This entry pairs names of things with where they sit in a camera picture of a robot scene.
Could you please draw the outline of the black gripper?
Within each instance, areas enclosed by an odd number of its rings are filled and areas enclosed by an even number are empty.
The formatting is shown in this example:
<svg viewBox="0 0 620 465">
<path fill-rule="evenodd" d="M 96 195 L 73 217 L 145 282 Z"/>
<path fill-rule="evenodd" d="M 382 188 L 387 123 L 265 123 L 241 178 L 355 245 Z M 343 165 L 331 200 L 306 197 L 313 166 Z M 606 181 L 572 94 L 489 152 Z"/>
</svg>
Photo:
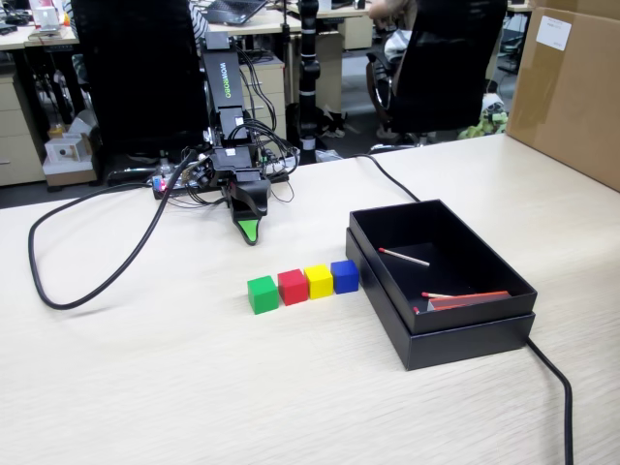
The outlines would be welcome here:
<svg viewBox="0 0 620 465">
<path fill-rule="evenodd" d="M 262 171 L 254 166 L 247 146 L 215 148 L 209 167 L 208 186 L 224 188 L 231 194 L 232 222 L 248 245 L 256 245 L 259 224 L 267 214 L 270 181 L 264 179 Z"/>
</svg>

